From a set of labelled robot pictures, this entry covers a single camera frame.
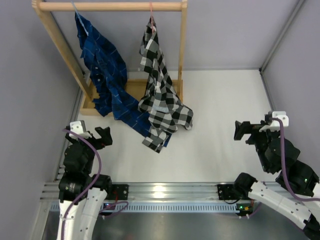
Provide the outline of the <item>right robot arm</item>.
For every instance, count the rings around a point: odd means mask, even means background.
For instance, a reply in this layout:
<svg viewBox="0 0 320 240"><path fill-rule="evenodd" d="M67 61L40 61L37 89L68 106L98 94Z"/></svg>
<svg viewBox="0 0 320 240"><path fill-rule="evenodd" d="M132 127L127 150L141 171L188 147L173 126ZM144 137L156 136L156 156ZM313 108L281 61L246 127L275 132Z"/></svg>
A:
<svg viewBox="0 0 320 240"><path fill-rule="evenodd" d="M235 122L234 140L249 135L246 144L253 145L262 169L278 173L276 183L292 199L284 197L252 175L242 172L233 183L233 194L239 199L256 200L294 223L310 240L320 238L320 178L307 164L299 161L300 150L285 138L289 119L285 114L268 116L258 124Z"/></svg>

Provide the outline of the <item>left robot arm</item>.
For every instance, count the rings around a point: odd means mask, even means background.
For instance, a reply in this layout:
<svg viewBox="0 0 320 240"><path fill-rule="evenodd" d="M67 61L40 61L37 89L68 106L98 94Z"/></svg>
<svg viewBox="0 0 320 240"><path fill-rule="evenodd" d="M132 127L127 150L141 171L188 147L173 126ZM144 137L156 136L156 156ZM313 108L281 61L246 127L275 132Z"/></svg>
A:
<svg viewBox="0 0 320 240"><path fill-rule="evenodd" d="M100 172L92 174L98 150L113 143L109 127L96 127L99 138L83 129L66 129L71 143L64 151L64 174L59 182L59 224L57 239L90 240L102 203L113 195L111 177Z"/></svg>

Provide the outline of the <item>pink wire hanger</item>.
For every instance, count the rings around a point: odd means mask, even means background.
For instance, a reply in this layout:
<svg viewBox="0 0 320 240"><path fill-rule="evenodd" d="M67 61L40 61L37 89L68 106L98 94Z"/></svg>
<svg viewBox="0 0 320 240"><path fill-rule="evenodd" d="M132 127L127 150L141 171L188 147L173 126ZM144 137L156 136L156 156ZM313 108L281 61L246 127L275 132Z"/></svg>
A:
<svg viewBox="0 0 320 240"><path fill-rule="evenodd" d="M151 31L152 31L152 34L154 34L157 29L155 27L155 20L154 20L154 14L153 14L153 3L152 3L152 1L149 2L149 10L150 10Z"/></svg>

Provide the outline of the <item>black white checkered shirt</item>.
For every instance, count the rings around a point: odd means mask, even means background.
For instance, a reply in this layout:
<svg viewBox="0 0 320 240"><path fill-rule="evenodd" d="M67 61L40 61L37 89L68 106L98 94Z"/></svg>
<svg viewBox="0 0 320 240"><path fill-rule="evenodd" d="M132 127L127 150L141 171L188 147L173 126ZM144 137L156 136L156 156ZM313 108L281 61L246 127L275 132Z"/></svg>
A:
<svg viewBox="0 0 320 240"><path fill-rule="evenodd" d="M178 126L193 127L194 112L180 100L168 73L157 30L152 34L150 19L142 36L139 69L148 74L144 96L138 103L149 114L150 128L143 144L156 153L167 145Z"/></svg>

